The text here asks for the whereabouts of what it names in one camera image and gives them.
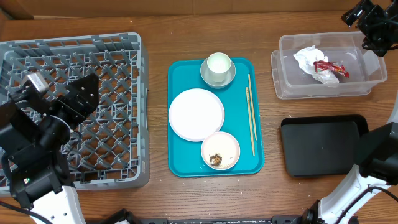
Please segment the white napkin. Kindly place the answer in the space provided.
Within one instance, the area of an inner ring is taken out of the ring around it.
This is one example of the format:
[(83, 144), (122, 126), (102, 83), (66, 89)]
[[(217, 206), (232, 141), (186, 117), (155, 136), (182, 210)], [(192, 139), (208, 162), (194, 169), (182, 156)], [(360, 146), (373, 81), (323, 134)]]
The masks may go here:
[(298, 61), (299, 68), (306, 74), (311, 75), (315, 80), (322, 84), (339, 83), (339, 80), (330, 70), (316, 71), (314, 63), (319, 61), (328, 62), (328, 57), (314, 45), (299, 50), (296, 54), (293, 54), (293, 56), (296, 61)]

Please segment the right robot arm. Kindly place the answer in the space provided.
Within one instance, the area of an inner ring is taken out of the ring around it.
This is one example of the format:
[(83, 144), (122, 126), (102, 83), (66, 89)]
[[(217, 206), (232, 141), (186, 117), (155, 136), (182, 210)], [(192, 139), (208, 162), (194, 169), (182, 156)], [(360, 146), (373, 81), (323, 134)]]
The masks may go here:
[[(364, 34), (364, 50), (383, 57), (397, 49), (397, 0), (391, 0), (386, 9), (362, 0), (341, 19)], [(351, 217), (379, 192), (397, 199), (388, 190), (397, 185), (396, 109), (384, 126), (362, 135), (354, 153), (353, 167), (334, 191), (317, 200), (293, 223), (349, 223)]]

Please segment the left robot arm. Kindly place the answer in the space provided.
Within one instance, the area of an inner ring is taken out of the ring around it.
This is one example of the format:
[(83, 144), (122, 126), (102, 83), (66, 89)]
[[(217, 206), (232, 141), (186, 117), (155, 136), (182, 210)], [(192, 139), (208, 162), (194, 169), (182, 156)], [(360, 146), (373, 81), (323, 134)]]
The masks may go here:
[(4, 207), (36, 223), (84, 223), (68, 161), (60, 151), (70, 135), (99, 105), (99, 77), (72, 81), (66, 94), (49, 101), (41, 73), (25, 76), (1, 105), (1, 164), (10, 194), (19, 203)]

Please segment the red snack wrapper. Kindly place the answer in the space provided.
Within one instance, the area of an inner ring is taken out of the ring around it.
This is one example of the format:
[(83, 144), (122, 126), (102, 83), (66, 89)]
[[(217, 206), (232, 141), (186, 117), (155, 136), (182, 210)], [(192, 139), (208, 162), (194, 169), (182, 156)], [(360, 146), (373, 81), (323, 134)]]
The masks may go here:
[(344, 65), (339, 64), (337, 62), (326, 62), (323, 60), (315, 61), (313, 63), (316, 72), (322, 72), (325, 70), (330, 70), (332, 72), (339, 73), (345, 78), (349, 78), (349, 72), (345, 69)]

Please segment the white cup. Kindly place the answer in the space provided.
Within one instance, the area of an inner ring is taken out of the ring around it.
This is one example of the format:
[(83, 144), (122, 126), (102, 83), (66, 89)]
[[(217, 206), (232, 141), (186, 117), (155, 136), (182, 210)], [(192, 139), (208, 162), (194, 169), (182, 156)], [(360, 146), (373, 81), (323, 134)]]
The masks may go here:
[(223, 82), (226, 80), (227, 73), (231, 68), (231, 59), (223, 52), (215, 52), (207, 58), (206, 66), (208, 67), (211, 81)]

